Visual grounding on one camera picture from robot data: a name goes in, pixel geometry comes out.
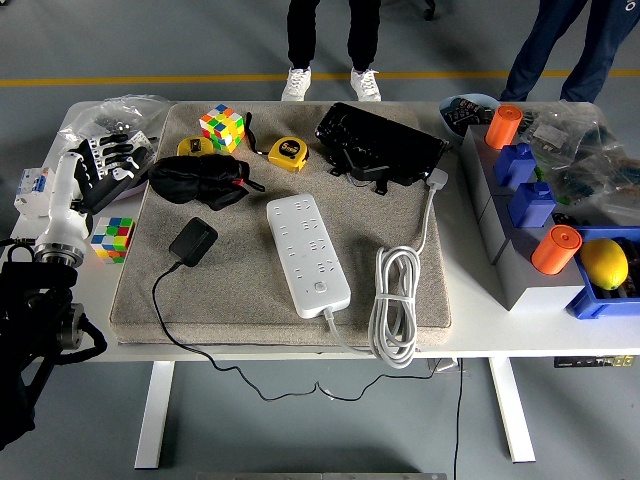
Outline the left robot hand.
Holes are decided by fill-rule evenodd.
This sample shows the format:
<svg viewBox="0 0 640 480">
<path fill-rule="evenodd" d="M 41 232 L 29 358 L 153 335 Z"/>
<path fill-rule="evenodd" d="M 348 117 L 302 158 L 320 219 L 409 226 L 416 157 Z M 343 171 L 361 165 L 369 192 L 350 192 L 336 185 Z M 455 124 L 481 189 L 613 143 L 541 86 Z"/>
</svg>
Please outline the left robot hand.
<svg viewBox="0 0 640 480">
<path fill-rule="evenodd" d="M 153 155 L 151 141 L 141 131 L 87 138 L 64 152 L 50 197 L 49 224 L 36 240 L 36 251 L 82 250 L 89 234 L 87 217 L 137 185 Z"/>
</svg>

